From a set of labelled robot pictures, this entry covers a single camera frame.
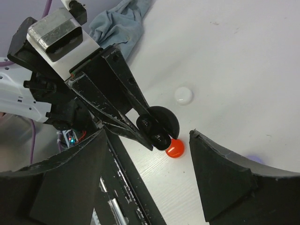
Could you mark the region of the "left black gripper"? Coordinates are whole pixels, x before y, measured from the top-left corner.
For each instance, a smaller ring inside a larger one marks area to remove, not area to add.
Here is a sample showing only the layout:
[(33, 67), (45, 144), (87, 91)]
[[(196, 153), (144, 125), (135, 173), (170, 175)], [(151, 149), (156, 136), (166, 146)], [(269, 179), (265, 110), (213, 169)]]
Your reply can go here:
[(150, 106), (119, 48), (97, 49), (70, 73), (70, 89), (107, 130), (153, 150), (126, 116), (132, 108), (139, 116), (147, 114)]

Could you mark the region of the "red earbud charging case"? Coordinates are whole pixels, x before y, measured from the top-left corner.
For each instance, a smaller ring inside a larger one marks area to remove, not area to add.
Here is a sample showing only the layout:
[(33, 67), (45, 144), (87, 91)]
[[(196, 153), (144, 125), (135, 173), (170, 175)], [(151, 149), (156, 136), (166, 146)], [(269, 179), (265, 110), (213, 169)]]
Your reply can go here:
[(181, 157), (185, 152), (184, 142), (180, 139), (172, 139), (171, 145), (165, 152), (171, 158)]

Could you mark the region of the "black earbud charging case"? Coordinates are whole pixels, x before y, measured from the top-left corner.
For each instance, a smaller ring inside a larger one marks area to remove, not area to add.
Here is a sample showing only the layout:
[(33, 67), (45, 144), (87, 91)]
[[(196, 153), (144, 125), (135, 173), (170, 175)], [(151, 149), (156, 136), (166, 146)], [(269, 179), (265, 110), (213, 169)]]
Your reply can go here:
[(166, 150), (172, 139), (178, 139), (180, 124), (176, 115), (162, 106), (151, 106), (148, 113), (140, 115), (136, 125), (146, 140), (158, 150)]

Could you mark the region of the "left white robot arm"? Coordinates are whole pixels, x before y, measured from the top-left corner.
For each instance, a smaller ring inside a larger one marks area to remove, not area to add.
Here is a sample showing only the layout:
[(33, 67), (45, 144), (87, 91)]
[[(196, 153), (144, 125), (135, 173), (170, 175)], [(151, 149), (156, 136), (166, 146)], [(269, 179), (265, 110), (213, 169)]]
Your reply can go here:
[(100, 47), (82, 29), (86, 21), (61, 8), (22, 22), (0, 71), (0, 110), (73, 130), (78, 142), (103, 126), (166, 150), (179, 137), (175, 114), (149, 106), (118, 46)]

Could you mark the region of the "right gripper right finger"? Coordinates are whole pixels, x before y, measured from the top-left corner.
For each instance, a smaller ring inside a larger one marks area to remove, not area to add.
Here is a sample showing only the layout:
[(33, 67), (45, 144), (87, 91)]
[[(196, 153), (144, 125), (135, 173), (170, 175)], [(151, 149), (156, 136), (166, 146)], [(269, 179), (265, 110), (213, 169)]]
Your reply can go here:
[(299, 173), (252, 161), (197, 130), (189, 146), (206, 222), (299, 222)]

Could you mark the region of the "white earbud charging case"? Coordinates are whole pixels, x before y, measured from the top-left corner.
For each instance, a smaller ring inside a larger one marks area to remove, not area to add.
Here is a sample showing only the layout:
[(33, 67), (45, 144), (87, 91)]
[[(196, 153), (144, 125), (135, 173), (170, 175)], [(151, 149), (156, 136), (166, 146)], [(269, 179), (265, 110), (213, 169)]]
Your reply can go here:
[(188, 105), (193, 97), (193, 92), (185, 86), (179, 87), (174, 93), (174, 98), (179, 105)]

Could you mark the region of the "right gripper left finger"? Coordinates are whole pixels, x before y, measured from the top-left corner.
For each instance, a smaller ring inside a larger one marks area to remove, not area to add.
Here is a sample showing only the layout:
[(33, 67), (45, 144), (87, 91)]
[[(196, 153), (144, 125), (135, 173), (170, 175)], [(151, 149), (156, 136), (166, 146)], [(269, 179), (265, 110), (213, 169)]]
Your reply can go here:
[(108, 150), (104, 130), (47, 160), (0, 174), (3, 225), (88, 225)]

